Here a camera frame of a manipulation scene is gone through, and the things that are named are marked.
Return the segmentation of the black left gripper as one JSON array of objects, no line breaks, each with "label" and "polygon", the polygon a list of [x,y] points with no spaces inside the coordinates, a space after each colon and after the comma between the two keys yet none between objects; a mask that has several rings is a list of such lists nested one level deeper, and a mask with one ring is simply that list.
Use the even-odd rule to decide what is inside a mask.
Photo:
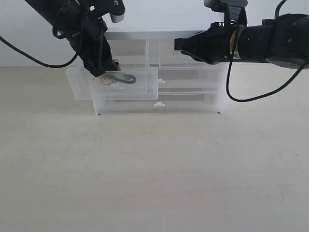
[{"label": "black left gripper", "polygon": [[120,70],[105,38],[107,29],[102,18],[93,16],[90,0],[62,0],[52,23],[53,36],[67,39],[94,77]]}]

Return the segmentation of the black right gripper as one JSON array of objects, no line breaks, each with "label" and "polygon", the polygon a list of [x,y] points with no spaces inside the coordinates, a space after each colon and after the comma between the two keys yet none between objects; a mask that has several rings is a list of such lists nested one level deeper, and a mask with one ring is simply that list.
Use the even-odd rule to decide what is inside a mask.
[{"label": "black right gripper", "polygon": [[174,50],[191,57],[194,61],[207,64],[225,62],[230,57],[229,47],[232,34],[239,24],[228,27],[223,22],[211,23],[210,28],[190,37],[174,40]]}]

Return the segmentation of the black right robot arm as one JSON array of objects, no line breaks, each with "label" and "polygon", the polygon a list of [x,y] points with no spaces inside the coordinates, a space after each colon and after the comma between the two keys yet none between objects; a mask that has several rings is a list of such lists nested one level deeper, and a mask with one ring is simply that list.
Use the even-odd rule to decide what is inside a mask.
[{"label": "black right robot arm", "polygon": [[309,59],[309,17],[284,14],[250,27],[214,22],[206,31],[175,39],[174,49],[209,65],[232,60],[297,69]]}]

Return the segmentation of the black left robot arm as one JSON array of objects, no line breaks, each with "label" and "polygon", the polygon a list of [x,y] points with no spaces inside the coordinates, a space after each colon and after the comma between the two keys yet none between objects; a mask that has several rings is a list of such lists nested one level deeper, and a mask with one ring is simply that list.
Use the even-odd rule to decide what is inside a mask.
[{"label": "black left robot arm", "polygon": [[54,37],[70,43],[93,76],[119,69],[104,35],[108,28],[102,17],[109,14],[112,22],[122,21],[126,11],[123,1],[28,0],[27,3],[52,26]]}]

